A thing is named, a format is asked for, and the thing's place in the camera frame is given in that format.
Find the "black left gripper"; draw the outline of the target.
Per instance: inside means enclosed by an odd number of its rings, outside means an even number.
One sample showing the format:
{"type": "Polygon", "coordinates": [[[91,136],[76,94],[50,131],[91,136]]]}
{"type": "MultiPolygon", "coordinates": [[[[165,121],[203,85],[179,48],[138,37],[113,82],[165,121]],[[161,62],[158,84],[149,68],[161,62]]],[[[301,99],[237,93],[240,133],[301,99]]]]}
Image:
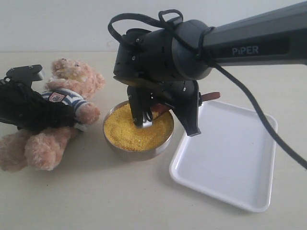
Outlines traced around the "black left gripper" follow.
{"type": "Polygon", "coordinates": [[[74,124],[74,111],[62,102],[50,102],[19,81],[0,81],[0,121],[30,131],[48,127],[75,127],[85,132],[82,123],[74,124]]]}

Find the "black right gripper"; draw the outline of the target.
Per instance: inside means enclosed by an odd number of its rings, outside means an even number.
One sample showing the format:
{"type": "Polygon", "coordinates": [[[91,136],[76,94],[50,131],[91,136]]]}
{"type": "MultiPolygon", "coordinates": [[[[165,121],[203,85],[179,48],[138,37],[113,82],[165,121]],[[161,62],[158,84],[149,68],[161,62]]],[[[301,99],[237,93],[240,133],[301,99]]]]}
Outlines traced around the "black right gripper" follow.
{"type": "Polygon", "coordinates": [[[127,85],[134,108],[163,104],[171,108],[186,134],[201,134],[198,110],[201,103],[198,83],[177,69],[172,47],[174,39],[165,30],[129,29],[122,36],[114,79],[127,85]]]}

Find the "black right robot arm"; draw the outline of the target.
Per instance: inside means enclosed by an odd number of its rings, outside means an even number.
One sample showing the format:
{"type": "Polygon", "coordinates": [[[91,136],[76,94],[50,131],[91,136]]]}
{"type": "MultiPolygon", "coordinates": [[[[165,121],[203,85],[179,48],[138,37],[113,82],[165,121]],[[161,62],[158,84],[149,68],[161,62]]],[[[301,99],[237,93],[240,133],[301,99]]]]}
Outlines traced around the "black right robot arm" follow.
{"type": "Polygon", "coordinates": [[[198,135],[201,94],[198,81],[217,66],[286,65],[307,62],[307,4],[281,9],[213,27],[183,19],[181,12],[165,20],[122,13],[111,22],[136,20],[155,31],[129,29],[125,34],[108,25],[119,42],[114,78],[128,86],[136,127],[153,122],[151,107],[170,108],[189,136],[198,135]]]}

